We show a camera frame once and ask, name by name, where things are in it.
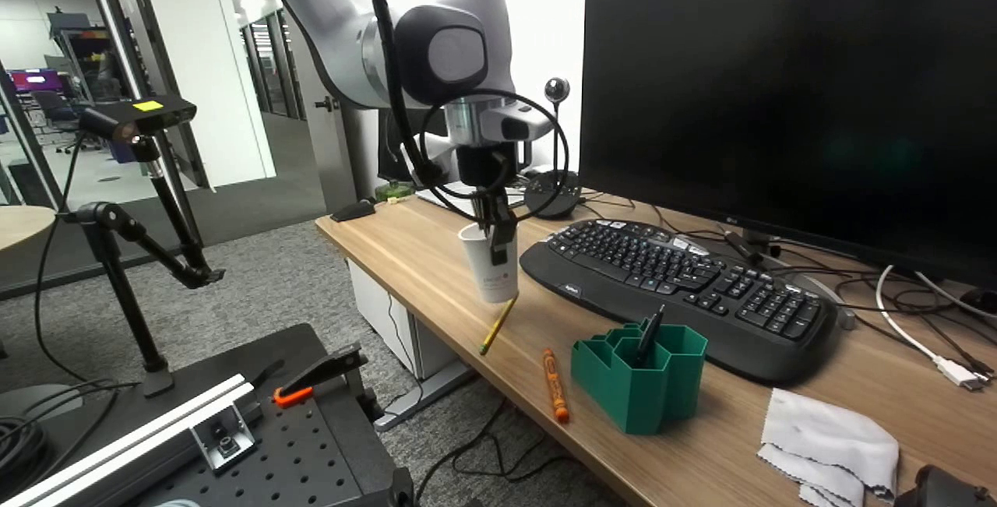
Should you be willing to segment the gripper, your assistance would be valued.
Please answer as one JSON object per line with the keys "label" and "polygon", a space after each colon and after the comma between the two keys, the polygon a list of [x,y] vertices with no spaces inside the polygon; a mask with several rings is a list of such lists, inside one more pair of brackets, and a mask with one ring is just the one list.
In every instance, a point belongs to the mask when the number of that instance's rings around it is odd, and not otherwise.
{"label": "gripper", "polygon": [[516,177],[519,166],[516,143],[458,145],[455,153],[460,181],[473,189],[456,192],[455,196],[471,198],[474,194],[474,220],[483,231],[489,231],[489,262],[492,266],[505,265],[519,222],[510,209],[506,192],[506,184]]}

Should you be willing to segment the orange crayon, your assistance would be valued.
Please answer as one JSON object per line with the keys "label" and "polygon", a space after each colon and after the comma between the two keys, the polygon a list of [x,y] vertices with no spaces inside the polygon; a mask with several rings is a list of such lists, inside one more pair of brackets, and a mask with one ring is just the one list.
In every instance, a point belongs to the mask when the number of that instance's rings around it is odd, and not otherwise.
{"label": "orange crayon", "polygon": [[551,348],[545,348],[541,355],[541,366],[544,369],[546,387],[548,387],[553,418],[560,424],[570,421],[569,405],[562,386],[562,379],[558,372],[558,362]]}

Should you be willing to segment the white drawer cabinet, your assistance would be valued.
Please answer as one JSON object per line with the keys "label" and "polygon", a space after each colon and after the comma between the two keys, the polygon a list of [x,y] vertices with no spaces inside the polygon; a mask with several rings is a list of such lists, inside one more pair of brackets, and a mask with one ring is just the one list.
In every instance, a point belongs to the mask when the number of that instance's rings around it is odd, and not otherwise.
{"label": "white drawer cabinet", "polygon": [[470,371],[441,337],[373,276],[352,259],[346,259],[346,263],[360,315],[419,382]]}

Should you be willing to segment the aluminium rail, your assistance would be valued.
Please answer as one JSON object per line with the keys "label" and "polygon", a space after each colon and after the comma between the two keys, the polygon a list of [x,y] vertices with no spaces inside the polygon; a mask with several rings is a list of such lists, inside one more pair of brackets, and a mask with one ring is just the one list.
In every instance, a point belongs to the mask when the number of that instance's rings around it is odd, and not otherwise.
{"label": "aluminium rail", "polygon": [[201,459],[220,474],[256,447],[245,420],[259,415],[251,382],[234,375],[54,472],[0,507],[117,507]]}

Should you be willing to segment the black curved keyboard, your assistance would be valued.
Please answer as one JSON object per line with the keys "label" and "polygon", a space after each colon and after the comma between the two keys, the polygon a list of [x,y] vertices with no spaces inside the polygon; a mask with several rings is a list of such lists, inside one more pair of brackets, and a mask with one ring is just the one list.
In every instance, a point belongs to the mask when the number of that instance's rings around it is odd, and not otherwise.
{"label": "black curved keyboard", "polygon": [[707,340],[709,362],[752,382],[783,386],[815,375],[843,330],[837,306],[641,222],[581,220],[520,256],[531,279],[619,323],[663,312],[666,325]]}

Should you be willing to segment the green plastic pen holder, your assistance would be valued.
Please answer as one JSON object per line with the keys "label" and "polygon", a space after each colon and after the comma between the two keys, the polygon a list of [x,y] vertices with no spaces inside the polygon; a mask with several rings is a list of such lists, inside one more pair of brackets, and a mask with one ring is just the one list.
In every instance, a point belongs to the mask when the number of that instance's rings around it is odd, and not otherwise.
{"label": "green plastic pen holder", "polygon": [[695,416],[699,405],[708,339],[687,326],[659,326],[640,364],[644,329],[629,323],[571,347],[573,383],[626,434],[658,434]]}

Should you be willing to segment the black clamp with orange trigger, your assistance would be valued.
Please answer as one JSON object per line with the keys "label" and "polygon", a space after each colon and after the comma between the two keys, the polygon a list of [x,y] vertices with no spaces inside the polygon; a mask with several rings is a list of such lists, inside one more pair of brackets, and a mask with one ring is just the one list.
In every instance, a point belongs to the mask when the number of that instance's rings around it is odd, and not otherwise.
{"label": "black clamp with orange trigger", "polygon": [[303,369],[292,377],[284,386],[279,386],[272,393],[272,401],[279,409],[298,407],[310,400],[315,389],[322,384],[342,379],[346,389],[360,403],[369,397],[369,391],[362,382],[361,368],[367,364],[360,343],[352,343],[340,347]]}

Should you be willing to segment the round webcam on black base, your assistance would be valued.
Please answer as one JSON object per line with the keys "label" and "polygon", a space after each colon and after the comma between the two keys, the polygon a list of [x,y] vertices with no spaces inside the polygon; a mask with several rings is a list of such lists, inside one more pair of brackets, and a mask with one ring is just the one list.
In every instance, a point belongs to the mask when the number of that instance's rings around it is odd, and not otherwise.
{"label": "round webcam on black base", "polygon": [[[544,95],[553,106],[553,116],[559,119],[559,107],[569,98],[569,81],[552,77],[546,81]],[[569,217],[581,198],[578,174],[564,167],[555,167],[537,174],[523,193],[528,215],[544,220]]]}

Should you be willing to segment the white cloth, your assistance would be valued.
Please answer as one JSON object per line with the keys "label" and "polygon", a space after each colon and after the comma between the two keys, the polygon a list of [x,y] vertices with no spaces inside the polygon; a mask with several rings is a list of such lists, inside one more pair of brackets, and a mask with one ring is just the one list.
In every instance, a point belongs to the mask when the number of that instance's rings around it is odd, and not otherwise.
{"label": "white cloth", "polygon": [[759,459],[798,485],[807,507],[865,507],[897,497],[900,444],[865,415],[773,389]]}

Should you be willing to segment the small black computer mouse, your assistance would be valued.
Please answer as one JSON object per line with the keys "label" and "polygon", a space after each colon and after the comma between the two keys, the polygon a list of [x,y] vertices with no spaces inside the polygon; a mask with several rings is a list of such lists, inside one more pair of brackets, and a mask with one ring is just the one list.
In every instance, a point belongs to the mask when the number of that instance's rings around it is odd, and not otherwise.
{"label": "small black computer mouse", "polygon": [[342,206],[341,209],[331,213],[329,219],[336,223],[350,222],[350,220],[371,216],[374,213],[376,213],[376,206],[370,199],[359,199],[359,201]]}

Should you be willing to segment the office chair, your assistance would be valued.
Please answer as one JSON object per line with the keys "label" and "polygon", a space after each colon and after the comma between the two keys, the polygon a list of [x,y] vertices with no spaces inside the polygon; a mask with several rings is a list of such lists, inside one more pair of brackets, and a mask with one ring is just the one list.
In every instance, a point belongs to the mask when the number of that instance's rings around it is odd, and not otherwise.
{"label": "office chair", "polygon": [[84,139],[79,127],[79,118],[88,108],[86,105],[72,104],[55,91],[36,90],[30,94],[33,101],[42,110],[50,126],[61,133],[72,134],[72,141],[64,147],[56,149],[57,153],[72,153]]}

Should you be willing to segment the round wooden table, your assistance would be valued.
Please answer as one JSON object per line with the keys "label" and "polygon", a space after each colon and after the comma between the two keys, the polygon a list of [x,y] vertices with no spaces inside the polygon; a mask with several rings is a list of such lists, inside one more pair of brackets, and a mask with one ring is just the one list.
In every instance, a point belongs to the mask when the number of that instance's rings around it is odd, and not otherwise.
{"label": "round wooden table", "polygon": [[0,206],[0,252],[50,229],[55,220],[56,212],[49,206]]}

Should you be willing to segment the black pen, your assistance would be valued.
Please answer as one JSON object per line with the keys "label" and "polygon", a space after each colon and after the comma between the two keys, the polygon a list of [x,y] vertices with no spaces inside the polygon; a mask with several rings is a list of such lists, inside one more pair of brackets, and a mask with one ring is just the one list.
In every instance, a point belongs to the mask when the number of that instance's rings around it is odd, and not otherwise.
{"label": "black pen", "polygon": [[632,364],[634,368],[646,368],[646,365],[648,365],[651,355],[653,354],[653,348],[656,345],[657,333],[662,325],[662,320],[664,319],[664,313],[666,311],[667,305],[660,305],[658,310],[653,312],[652,315],[648,316],[646,319],[645,325],[643,326],[643,333],[640,337],[634,355],[634,361]]}

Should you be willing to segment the white paper cup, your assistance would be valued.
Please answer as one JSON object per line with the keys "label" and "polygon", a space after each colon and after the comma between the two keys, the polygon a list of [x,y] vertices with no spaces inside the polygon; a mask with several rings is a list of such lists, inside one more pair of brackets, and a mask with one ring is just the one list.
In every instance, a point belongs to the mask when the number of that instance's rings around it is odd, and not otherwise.
{"label": "white paper cup", "polygon": [[499,248],[499,264],[492,262],[491,247],[485,232],[477,224],[467,224],[458,233],[467,257],[471,279],[484,302],[506,302],[519,294],[519,241]]}

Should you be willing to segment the yellow pencil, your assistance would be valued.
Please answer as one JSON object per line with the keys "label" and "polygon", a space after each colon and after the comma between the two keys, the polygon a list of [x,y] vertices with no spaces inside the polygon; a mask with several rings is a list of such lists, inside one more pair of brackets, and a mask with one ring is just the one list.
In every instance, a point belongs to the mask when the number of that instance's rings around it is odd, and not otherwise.
{"label": "yellow pencil", "polygon": [[502,310],[499,312],[498,318],[496,318],[496,320],[494,321],[494,325],[491,326],[491,329],[489,330],[487,336],[484,338],[483,343],[478,348],[478,354],[480,354],[481,357],[484,357],[491,349],[491,345],[494,344],[495,338],[499,335],[499,332],[501,332],[503,325],[505,325],[506,320],[509,318],[510,313],[512,313],[512,310],[514,308],[514,305],[517,303],[518,300],[519,300],[519,295],[510,298],[510,300],[507,301],[502,306]]}

